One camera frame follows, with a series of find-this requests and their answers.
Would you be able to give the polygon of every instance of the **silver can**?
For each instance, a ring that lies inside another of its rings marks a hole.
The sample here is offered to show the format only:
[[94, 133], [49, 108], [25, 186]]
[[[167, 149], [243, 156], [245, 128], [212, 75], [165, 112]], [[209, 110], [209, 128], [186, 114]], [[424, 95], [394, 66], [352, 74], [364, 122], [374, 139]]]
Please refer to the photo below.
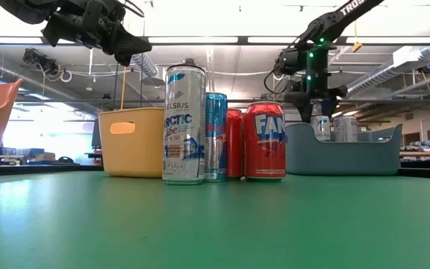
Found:
[[314, 135], [321, 142], [331, 141], [331, 129], [329, 127], [329, 117], [315, 116], [311, 118], [311, 126], [314, 129]]
[[336, 142], [358, 142], [358, 120], [354, 116], [334, 118]]
[[169, 67], [166, 75], [162, 179], [172, 185], [205, 178], [205, 71], [194, 65]]

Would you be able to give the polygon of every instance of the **green tabletop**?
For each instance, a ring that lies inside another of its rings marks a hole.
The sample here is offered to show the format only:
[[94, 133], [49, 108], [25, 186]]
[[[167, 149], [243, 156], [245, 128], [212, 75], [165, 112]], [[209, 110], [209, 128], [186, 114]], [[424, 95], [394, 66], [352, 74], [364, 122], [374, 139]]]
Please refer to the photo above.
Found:
[[430, 268], [430, 179], [0, 176], [0, 268]]

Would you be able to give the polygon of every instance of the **blue and silver can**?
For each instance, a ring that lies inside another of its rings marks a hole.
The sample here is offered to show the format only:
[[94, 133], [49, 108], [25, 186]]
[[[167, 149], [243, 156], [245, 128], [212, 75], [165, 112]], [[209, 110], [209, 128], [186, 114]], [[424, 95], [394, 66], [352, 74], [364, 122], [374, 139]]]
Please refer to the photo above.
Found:
[[205, 88], [200, 67], [179, 64], [167, 70], [162, 179], [169, 185], [205, 179]]
[[222, 93], [207, 93], [205, 106], [205, 181], [227, 180], [227, 123], [228, 101]]

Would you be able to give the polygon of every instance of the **celsius can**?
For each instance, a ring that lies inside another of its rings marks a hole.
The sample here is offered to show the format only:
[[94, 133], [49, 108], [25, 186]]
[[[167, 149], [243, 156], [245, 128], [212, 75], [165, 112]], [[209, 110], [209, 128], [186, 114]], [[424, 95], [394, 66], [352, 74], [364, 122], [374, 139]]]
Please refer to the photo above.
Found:
[[284, 114], [277, 102], [251, 104], [243, 118], [245, 177], [280, 182], [286, 176]]
[[207, 93], [205, 125], [205, 181], [227, 180], [227, 96]]
[[315, 116], [311, 118], [311, 126], [317, 140], [326, 142], [331, 140], [331, 128], [329, 127], [329, 117]]
[[205, 71], [195, 65], [169, 67], [166, 75], [162, 179], [200, 184], [205, 178]]
[[229, 108], [227, 113], [227, 142], [229, 178], [239, 179], [243, 176], [243, 115], [238, 109]]
[[358, 120], [355, 116], [334, 118], [336, 142], [358, 142]]

